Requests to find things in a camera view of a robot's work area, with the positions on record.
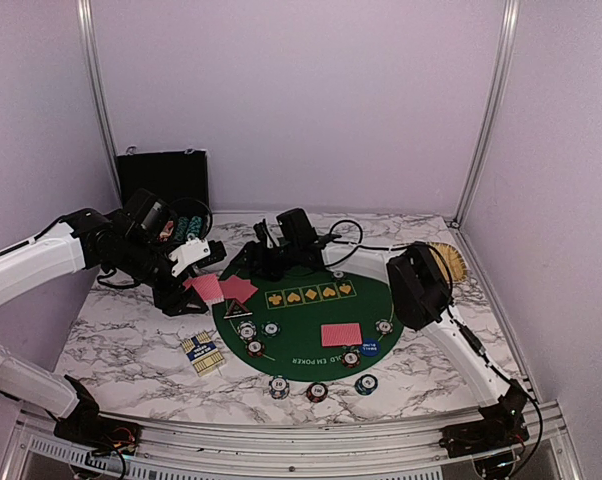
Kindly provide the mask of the red backed card deck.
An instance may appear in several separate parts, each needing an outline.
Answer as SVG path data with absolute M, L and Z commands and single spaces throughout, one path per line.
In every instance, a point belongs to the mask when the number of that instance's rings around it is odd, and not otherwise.
M 208 305 L 218 304 L 225 300 L 218 277 L 214 274 L 189 278 L 184 282 L 184 287 L 194 289 Z

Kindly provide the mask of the red card seat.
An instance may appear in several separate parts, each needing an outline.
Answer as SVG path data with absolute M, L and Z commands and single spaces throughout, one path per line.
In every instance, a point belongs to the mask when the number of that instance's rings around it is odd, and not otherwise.
M 234 283 L 232 287 L 232 297 L 241 303 L 245 303 L 257 291 L 258 288 L 254 286 L 249 280 L 239 279 Z
M 241 302 L 244 301 L 246 292 L 246 281 L 244 279 L 232 275 L 226 280 L 220 280 L 219 286 L 226 299 L 236 299 Z

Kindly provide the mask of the blue tan chips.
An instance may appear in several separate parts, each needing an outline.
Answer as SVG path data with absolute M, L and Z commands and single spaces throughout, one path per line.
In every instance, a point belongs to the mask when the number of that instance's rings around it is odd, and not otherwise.
M 243 341 L 251 341 L 257 336 L 258 329 L 252 321 L 244 321 L 238 325 L 237 334 Z

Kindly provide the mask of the teal 50 chips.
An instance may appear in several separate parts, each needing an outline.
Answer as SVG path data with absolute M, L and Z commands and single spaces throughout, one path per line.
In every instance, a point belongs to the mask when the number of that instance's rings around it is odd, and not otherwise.
M 276 337 L 281 332 L 281 327 L 277 322 L 266 322 L 262 325 L 262 332 L 266 337 Z

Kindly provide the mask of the red card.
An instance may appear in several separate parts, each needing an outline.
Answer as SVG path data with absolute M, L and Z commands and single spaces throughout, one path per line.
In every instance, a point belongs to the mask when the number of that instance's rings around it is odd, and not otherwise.
M 359 323 L 324 324 L 321 326 L 321 345 L 325 348 L 358 346 L 362 342 Z

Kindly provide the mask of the brown 100 chips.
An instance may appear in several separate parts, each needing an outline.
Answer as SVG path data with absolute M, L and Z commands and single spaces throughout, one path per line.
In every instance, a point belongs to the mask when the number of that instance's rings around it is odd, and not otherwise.
M 265 353 L 265 344 L 258 339 L 253 339 L 246 344 L 246 352 L 250 357 L 261 357 Z

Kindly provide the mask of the blue white chip mat edge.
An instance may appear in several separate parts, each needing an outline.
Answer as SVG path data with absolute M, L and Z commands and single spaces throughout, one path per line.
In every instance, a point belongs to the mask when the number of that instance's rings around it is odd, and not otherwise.
M 376 331 L 383 336 L 391 334 L 394 330 L 392 322 L 385 319 L 378 320 L 375 323 L 375 328 Z

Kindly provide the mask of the blue small blind button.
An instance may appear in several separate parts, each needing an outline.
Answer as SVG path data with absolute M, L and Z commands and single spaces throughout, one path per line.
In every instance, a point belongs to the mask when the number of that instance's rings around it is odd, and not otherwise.
M 374 339 L 364 339 L 359 346 L 359 352 L 365 357 L 375 357 L 380 354 L 380 343 Z

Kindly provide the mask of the blue tan 10 chip stack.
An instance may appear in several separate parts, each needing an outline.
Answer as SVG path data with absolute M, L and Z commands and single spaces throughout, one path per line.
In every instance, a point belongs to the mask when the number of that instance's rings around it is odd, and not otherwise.
M 277 375 L 269 381 L 269 393 L 273 399 L 285 399 L 289 395 L 289 392 L 290 384 L 285 377 Z

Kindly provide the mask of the brown 100 chip stack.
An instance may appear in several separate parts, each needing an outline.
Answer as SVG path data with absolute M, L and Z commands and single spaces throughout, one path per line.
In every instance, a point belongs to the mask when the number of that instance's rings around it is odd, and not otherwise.
M 328 396 L 328 387 L 323 382 L 313 382 L 306 389 L 306 398 L 312 403 L 320 403 Z

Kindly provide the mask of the teal 50 chip stack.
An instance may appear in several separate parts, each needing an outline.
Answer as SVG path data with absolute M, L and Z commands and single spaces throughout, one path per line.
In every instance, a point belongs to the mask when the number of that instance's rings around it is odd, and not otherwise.
M 379 382 L 376 376 L 364 374 L 354 384 L 355 391 L 362 396 L 369 396 L 378 388 Z

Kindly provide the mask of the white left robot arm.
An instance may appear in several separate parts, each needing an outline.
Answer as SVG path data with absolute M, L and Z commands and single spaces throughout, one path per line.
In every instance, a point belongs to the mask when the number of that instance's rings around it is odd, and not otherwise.
M 207 311 L 185 285 L 195 267 L 219 260 L 217 243 L 205 234 L 179 233 L 176 214 L 147 190 L 109 213 L 81 209 L 53 220 L 41 232 L 0 251 L 0 314 L 19 306 L 52 302 L 49 313 L 67 313 L 62 296 L 79 304 L 77 274 L 102 268 L 125 273 L 133 285 L 150 288 L 155 307 L 171 317 Z M 133 425 L 105 419 L 97 400 L 82 383 L 59 375 L 40 361 L 15 355 L 0 342 L 0 393 L 38 406 L 55 422 L 61 438 L 97 445 L 130 432 Z

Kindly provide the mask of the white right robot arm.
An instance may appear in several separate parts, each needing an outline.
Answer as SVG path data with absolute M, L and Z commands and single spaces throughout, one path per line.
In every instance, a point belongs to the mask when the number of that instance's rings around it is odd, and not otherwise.
M 423 333 L 446 354 L 479 404 L 480 420 L 443 429 L 444 446 L 469 450 L 481 443 L 496 448 L 528 439 L 523 410 L 532 399 L 457 314 L 451 269 L 433 245 L 416 241 L 401 247 L 372 247 L 361 239 L 346 241 L 335 231 L 319 234 L 301 208 L 278 215 L 277 223 L 279 239 L 273 239 L 265 222 L 255 224 L 255 240 L 242 247 L 233 263 L 270 281 L 282 279 L 294 267 L 306 267 L 386 283 L 393 317 Z

